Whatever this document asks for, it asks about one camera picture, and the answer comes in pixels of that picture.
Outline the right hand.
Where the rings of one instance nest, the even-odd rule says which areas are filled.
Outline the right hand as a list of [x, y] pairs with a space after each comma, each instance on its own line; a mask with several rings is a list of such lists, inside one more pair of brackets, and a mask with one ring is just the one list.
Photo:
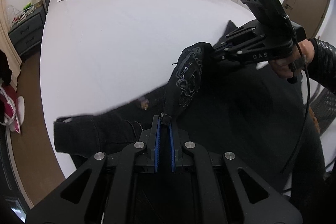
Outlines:
[[[306, 63], [310, 64], [314, 57], [314, 47], [310, 40], [303, 40], [298, 44], [301, 49], [301, 53], [306, 56]], [[298, 60], [301, 57], [298, 47], [293, 47], [293, 52], [291, 56], [280, 59], [280, 60], [272, 60], [270, 61], [270, 66], [273, 71], [280, 77], [281, 79], [290, 79], [294, 76], [293, 72], [289, 68], [289, 64]]]

